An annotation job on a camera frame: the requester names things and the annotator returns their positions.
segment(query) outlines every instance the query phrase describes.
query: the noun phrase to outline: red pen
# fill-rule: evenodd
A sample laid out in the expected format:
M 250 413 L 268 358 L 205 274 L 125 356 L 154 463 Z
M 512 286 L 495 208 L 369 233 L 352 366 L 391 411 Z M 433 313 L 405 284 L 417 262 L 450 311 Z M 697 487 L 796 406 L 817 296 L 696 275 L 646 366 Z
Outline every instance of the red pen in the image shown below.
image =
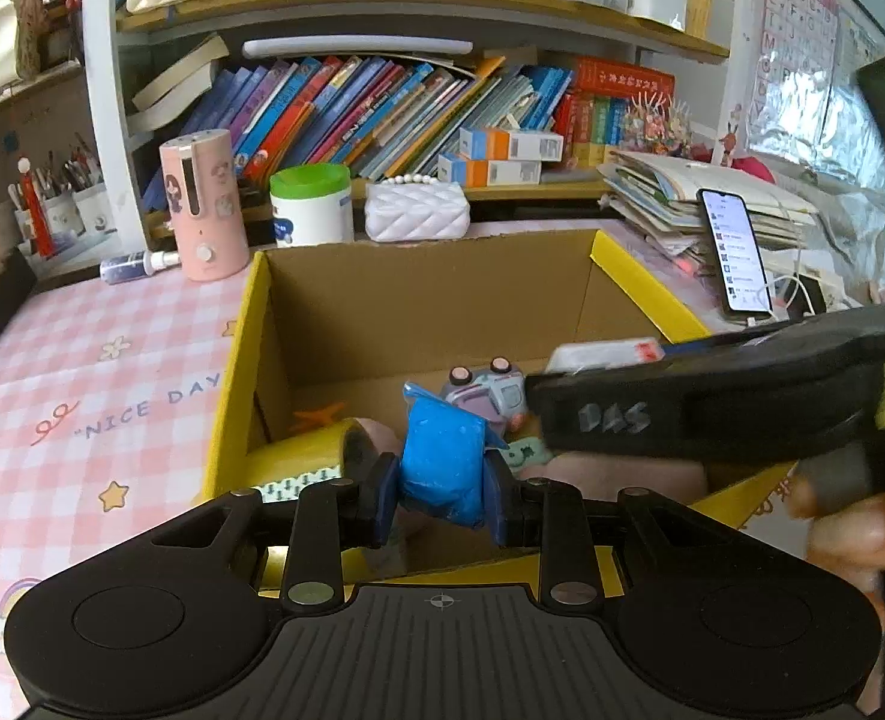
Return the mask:
M 31 162 L 23 157 L 19 160 L 19 184 L 22 186 L 23 197 L 26 199 L 26 207 L 28 207 L 28 215 L 32 219 L 32 229 L 35 230 L 35 245 L 39 250 L 39 256 L 43 258 L 52 257 L 55 254 L 55 244 L 52 242 L 52 236 L 49 234 L 49 225 L 46 223 L 46 213 L 42 209 L 42 203 L 39 196 L 35 193 L 35 187 L 32 186 L 32 165 Z

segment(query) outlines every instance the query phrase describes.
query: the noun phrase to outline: blue wrapped object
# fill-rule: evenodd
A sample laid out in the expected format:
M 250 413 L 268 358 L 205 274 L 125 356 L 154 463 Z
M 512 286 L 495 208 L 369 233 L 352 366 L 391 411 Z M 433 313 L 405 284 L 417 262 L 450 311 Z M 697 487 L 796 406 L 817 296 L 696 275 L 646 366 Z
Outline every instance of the blue wrapped object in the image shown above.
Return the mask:
M 412 403 L 400 469 L 403 502 L 457 525 L 482 525 L 482 452 L 506 446 L 481 416 L 407 383 Z

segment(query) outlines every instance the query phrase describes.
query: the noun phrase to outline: phone screen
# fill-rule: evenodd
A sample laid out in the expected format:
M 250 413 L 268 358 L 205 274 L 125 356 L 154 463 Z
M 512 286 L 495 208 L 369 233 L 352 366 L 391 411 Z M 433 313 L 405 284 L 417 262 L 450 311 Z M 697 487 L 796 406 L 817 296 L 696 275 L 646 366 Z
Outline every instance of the phone screen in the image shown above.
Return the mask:
M 766 273 L 743 199 L 738 194 L 708 189 L 700 191 L 700 199 L 712 231 L 722 294 L 729 310 L 750 314 L 772 312 Z

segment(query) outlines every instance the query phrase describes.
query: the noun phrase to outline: white container with green lid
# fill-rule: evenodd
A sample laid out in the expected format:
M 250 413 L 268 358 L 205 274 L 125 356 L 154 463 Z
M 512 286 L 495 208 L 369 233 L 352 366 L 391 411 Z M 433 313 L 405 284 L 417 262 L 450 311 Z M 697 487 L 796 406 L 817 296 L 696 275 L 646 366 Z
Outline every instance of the white container with green lid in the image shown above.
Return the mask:
M 287 167 L 271 177 L 269 192 L 278 247 L 352 242 L 352 179 L 345 165 Z

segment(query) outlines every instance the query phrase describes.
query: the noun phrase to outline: pink object in box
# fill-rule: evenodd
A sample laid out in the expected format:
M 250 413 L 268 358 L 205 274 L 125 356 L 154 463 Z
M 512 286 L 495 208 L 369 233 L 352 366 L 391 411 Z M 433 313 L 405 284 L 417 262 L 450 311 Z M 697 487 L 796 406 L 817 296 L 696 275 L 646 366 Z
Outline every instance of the pink object in box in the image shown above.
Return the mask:
M 191 281 L 218 281 L 249 262 L 227 129 L 184 135 L 159 146 L 172 232 Z

